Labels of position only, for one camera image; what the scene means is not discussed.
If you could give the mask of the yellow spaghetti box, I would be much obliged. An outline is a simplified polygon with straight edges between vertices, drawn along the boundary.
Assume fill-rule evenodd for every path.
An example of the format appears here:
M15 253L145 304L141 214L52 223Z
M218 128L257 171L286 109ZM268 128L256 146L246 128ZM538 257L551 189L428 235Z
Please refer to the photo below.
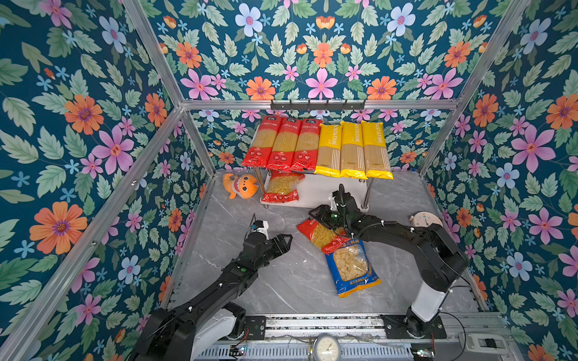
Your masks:
M341 176L367 180L361 124L342 122Z
M327 177L341 177L341 125L322 125L315 173Z

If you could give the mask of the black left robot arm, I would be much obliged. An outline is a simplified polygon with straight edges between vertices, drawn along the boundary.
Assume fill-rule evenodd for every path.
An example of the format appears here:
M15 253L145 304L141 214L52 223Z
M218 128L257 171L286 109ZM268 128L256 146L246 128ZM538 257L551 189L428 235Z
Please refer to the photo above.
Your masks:
M246 235L242 251L200 294L172 310L151 314L131 360L193 360L216 341L245 329L246 310L233 303L256 281L258 271L291 249L293 236Z

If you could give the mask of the red macaroni bag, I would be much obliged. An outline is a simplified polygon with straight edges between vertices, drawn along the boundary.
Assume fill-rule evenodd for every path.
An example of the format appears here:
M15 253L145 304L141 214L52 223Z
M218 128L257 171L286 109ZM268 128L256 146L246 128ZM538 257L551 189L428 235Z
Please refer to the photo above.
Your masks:
M332 254L351 240L344 229L330 230L312 218L299 224L297 230L324 254Z
M305 175L295 172L273 171L262 200L265 203L289 203L299 200L298 185Z

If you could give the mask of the red macaroni bag front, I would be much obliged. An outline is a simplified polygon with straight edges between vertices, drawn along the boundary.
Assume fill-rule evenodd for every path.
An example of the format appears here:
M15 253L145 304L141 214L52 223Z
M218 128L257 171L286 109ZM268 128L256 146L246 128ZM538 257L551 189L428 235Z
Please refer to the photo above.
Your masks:
M289 203L299 200L298 185L305 175L295 172L273 171L262 200L265 203Z

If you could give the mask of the yellow spaghetti box back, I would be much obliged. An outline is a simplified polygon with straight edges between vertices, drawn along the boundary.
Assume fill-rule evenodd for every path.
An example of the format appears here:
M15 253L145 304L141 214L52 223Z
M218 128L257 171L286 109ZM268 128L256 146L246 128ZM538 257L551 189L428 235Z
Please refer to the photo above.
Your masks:
M341 177L341 125L322 125L315 173L327 177Z

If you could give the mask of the yellow spaghetti box hidden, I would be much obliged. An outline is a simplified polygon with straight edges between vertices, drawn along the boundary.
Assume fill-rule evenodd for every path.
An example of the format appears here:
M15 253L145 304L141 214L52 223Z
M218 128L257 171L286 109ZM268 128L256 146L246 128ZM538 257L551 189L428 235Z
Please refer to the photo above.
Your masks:
M393 180L382 123L361 124L364 143L365 173L369 178Z

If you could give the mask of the blue pasta bag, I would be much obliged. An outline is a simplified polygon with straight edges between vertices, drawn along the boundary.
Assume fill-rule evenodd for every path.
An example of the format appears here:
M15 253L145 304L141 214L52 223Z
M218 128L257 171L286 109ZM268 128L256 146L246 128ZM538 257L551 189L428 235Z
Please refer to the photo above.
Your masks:
M363 242L358 239L346 242L325 257L340 298L381 284L381 279L367 258Z

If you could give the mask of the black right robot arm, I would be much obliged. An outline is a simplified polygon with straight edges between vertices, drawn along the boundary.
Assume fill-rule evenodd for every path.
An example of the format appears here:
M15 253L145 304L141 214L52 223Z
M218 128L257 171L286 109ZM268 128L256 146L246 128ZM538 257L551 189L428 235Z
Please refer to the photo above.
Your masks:
M449 232L439 224L406 226L362 212L343 185L333 192L330 205L320 205L309 216L329 230L362 242L380 243L412 254L422 279L409 306L403 328L413 338L429 334L440 307L455 282L468 270L469 260Z

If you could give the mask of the red spaghetti bag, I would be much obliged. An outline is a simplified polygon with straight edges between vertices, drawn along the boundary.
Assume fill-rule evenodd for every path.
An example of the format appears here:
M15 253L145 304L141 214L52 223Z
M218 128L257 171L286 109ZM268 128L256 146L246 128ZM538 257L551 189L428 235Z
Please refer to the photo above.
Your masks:
M266 167L282 121L283 118L278 116L267 116L263 119L242 161L244 167Z
M274 171L290 170L302 124L302 120L293 118L286 118L281 122L266 164L267 169Z
M297 140L291 171L314 171L319 153L322 120L304 120Z

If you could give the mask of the yellow spaghetti box front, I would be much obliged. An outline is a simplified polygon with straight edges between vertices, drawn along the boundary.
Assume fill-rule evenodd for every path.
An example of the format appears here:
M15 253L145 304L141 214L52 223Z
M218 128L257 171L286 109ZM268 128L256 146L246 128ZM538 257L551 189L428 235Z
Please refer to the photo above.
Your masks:
M342 122L341 176L367 180L361 124Z

